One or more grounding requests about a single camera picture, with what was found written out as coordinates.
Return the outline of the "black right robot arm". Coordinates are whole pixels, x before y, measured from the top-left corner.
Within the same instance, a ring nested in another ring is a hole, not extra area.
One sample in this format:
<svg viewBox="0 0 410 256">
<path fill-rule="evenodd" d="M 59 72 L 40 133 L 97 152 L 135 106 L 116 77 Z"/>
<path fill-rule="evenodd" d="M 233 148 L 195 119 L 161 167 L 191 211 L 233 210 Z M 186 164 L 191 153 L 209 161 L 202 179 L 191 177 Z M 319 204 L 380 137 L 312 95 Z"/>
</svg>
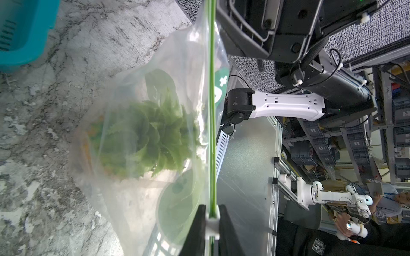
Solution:
<svg viewBox="0 0 410 256">
<path fill-rule="evenodd" d="M 232 89 L 223 122 L 293 117 L 325 128 L 350 125 L 376 111 L 367 80 L 344 67 L 341 54 L 324 50 L 331 35 L 367 22 L 376 1 L 217 1 L 216 19 L 231 56 L 274 62 L 275 80 L 303 95 Z"/>
</svg>

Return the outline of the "clear zip-top bag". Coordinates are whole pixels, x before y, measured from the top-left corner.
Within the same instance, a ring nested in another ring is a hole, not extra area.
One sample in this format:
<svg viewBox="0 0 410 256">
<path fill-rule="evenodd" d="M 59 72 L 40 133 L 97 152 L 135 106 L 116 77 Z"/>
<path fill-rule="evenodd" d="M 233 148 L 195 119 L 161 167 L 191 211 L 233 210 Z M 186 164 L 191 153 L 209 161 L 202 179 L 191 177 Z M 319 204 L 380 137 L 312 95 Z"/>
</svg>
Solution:
<svg viewBox="0 0 410 256">
<path fill-rule="evenodd" d="M 216 140 L 230 65 L 205 1 L 193 26 L 118 74 L 75 131 L 69 170 L 126 256 L 176 256 L 216 206 Z"/>
</svg>

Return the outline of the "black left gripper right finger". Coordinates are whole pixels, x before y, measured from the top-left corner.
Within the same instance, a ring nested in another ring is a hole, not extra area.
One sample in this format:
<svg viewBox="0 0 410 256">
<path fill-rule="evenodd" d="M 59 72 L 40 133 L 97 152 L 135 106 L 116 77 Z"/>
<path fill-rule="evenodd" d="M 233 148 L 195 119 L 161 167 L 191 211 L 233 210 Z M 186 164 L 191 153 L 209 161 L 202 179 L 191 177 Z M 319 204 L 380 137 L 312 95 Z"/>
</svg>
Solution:
<svg viewBox="0 0 410 256">
<path fill-rule="evenodd" d="M 220 210 L 220 239 L 218 242 L 219 256 L 245 256 L 237 232 L 225 205 L 219 205 Z"/>
</svg>

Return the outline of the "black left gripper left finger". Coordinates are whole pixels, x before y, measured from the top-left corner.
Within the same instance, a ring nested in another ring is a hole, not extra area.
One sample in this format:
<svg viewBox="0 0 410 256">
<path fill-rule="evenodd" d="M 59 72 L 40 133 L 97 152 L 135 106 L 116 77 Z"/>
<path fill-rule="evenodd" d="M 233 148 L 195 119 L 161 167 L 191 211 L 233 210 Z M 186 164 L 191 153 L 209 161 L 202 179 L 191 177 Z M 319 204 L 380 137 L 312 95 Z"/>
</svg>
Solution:
<svg viewBox="0 0 410 256">
<path fill-rule="evenodd" d="M 199 205 L 179 256 L 203 256 L 206 245 L 206 206 Z"/>
</svg>

